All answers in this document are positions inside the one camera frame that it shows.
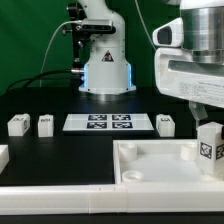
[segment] white cube with marker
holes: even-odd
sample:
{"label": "white cube with marker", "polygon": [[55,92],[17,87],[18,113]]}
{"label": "white cube with marker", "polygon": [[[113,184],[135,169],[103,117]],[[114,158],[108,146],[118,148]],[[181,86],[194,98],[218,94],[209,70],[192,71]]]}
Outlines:
{"label": "white cube with marker", "polygon": [[8,122],[9,136],[23,136],[30,128],[30,115],[18,114]]}
{"label": "white cube with marker", "polygon": [[54,136],[54,116],[44,115],[39,117],[38,121],[38,136],[53,137]]}
{"label": "white cube with marker", "polygon": [[169,115],[157,115],[156,128],[160,137],[174,137],[175,135],[175,123]]}

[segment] white block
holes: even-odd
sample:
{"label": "white block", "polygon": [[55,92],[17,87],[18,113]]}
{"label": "white block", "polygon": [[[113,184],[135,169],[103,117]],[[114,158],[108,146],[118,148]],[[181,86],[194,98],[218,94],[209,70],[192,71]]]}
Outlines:
{"label": "white block", "polygon": [[157,115],[156,116],[156,128],[160,137],[174,137],[175,123],[169,115]]}
{"label": "white block", "polygon": [[197,166],[207,175],[224,177],[223,125],[215,122],[198,128]]}
{"label": "white block", "polygon": [[39,117],[38,121],[38,136],[53,137],[54,135],[54,116],[44,115]]}
{"label": "white block", "polygon": [[19,114],[15,115],[8,122],[9,136],[23,136],[30,128],[30,115]]}
{"label": "white block", "polygon": [[9,162],[9,151],[7,145],[0,145],[0,174]]}

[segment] black and white pattern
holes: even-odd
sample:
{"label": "black and white pattern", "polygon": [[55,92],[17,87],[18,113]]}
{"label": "black and white pattern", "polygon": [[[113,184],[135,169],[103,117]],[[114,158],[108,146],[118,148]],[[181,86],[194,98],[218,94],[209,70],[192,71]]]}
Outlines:
{"label": "black and white pattern", "polygon": [[170,121],[170,119],[169,118],[161,118],[161,121],[162,122],[168,122],[168,121]]}
{"label": "black and white pattern", "polygon": [[130,121],[131,115],[112,115],[113,121]]}
{"label": "black and white pattern", "polygon": [[89,115],[89,121],[106,121],[107,115]]}
{"label": "black and white pattern", "polygon": [[224,145],[220,145],[216,149],[216,160],[224,157]]}
{"label": "black and white pattern", "polygon": [[200,154],[208,159],[212,159],[212,146],[201,142]]}
{"label": "black and white pattern", "polygon": [[114,129],[132,129],[133,125],[131,122],[113,122]]}
{"label": "black and white pattern", "polygon": [[107,129],[107,122],[89,122],[87,129]]}

